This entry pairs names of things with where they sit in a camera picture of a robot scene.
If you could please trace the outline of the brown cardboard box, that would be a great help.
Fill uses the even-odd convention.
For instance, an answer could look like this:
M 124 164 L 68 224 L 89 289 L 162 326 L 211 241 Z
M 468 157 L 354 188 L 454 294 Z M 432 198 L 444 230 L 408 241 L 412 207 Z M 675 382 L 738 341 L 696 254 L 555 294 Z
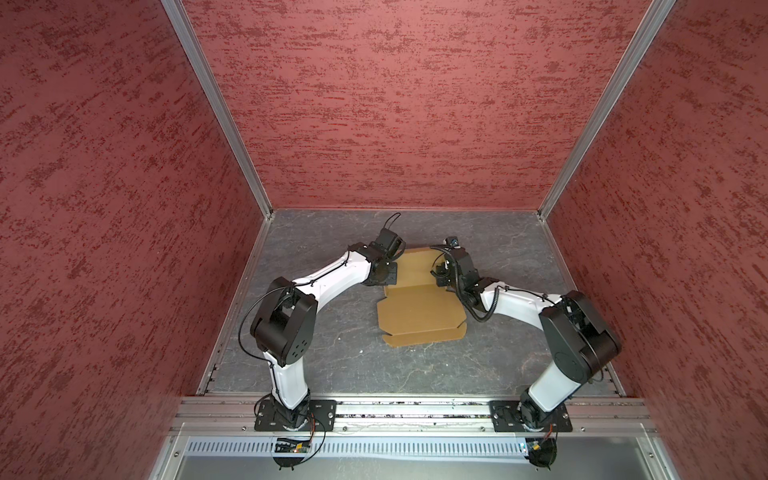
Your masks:
M 377 305 L 378 326 L 392 347 L 461 340 L 467 314 L 456 295 L 431 275 L 441 254 L 429 248 L 408 249 L 397 260 L 397 281 L 384 288 Z

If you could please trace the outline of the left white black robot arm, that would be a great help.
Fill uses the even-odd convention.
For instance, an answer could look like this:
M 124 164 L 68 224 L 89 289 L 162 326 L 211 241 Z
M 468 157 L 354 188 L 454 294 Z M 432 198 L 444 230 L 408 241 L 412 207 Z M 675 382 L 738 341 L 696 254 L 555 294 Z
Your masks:
M 317 314 L 356 285 L 385 286 L 396 280 L 404 242 L 357 243 L 321 269 L 288 280 L 278 277 L 258 303 L 249 328 L 272 380 L 276 407 L 288 417 L 304 417 L 310 391 L 303 358 L 312 344 Z

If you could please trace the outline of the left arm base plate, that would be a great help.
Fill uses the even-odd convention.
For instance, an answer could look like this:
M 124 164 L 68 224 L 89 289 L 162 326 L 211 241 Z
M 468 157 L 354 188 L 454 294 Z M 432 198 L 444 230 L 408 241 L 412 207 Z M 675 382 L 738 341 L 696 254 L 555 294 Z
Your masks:
M 254 430 L 257 432 L 323 432 L 334 429 L 338 402 L 305 399 L 295 409 L 283 406 L 272 396 L 254 406 Z

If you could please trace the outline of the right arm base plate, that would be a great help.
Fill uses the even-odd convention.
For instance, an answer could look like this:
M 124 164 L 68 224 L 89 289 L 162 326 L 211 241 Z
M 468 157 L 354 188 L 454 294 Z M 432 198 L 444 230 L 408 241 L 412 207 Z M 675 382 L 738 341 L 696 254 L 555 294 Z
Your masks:
M 545 412 L 532 400 L 492 400 L 489 416 L 497 433 L 570 433 L 573 426 L 566 405 Z

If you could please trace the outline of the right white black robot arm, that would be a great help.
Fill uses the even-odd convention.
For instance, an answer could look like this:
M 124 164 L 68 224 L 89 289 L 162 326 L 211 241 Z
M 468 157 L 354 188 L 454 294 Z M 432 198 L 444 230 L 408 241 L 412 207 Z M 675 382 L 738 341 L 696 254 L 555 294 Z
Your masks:
M 579 291 L 548 296 L 465 272 L 448 260 L 434 266 L 431 274 L 439 287 L 456 294 L 477 322 L 505 316 L 543 333 L 551 362 L 526 387 L 517 407 L 518 421 L 530 431 L 551 424 L 554 412 L 622 350 L 618 336 Z

